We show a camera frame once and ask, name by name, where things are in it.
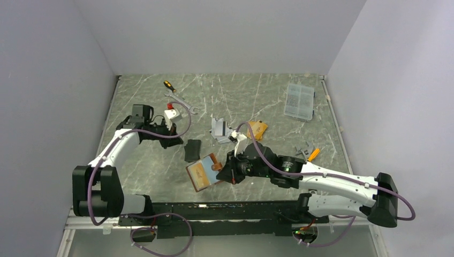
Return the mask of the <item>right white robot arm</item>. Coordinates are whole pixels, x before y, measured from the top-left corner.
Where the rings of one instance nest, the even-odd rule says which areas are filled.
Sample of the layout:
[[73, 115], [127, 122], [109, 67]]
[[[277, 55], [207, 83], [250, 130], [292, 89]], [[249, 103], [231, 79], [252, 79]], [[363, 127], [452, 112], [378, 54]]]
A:
[[308, 222], [328, 215], [359, 216], [385, 228], [398, 221], [398, 190], [393, 178], [354, 176], [329, 170], [291, 156], [276, 155], [258, 143], [242, 153], [228, 152], [216, 178], [238, 184], [246, 177], [269, 178], [281, 188], [302, 189], [295, 207], [296, 218]]

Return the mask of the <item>brown leather card holder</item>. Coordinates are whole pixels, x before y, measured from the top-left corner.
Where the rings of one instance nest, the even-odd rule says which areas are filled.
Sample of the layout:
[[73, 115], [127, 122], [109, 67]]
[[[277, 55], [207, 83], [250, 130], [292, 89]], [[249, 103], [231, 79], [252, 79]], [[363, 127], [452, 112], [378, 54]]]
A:
[[188, 165], [186, 172], [194, 190], [200, 192], [222, 182], [216, 178], [222, 168], [223, 164], [217, 160], [214, 153], [211, 153]]

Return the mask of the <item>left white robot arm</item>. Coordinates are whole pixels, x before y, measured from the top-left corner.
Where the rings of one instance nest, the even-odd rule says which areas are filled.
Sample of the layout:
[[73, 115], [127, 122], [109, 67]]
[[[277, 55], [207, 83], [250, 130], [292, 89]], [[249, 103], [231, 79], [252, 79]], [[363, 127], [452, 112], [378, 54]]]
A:
[[120, 216], [134, 218], [146, 225], [155, 212], [150, 196], [127, 195], [119, 178], [119, 172], [129, 155], [146, 140], [157, 140], [166, 149], [181, 145], [176, 121], [181, 118], [178, 110], [168, 108], [161, 122], [153, 122], [154, 109], [149, 105], [135, 104], [132, 113], [121, 121], [115, 133], [99, 155], [87, 165], [79, 165], [72, 172], [72, 200], [75, 216], [104, 220]]

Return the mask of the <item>gold card stack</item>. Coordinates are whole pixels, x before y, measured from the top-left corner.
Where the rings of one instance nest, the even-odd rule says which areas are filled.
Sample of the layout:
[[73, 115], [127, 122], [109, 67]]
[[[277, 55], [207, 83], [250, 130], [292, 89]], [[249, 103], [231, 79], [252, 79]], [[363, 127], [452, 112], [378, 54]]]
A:
[[248, 124], [250, 125], [253, 135], [257, 141], [262, 140], [263, 134], [265, 130], [268, 128], [268, 125], [261, 120], [258, 121], [249, 121]]

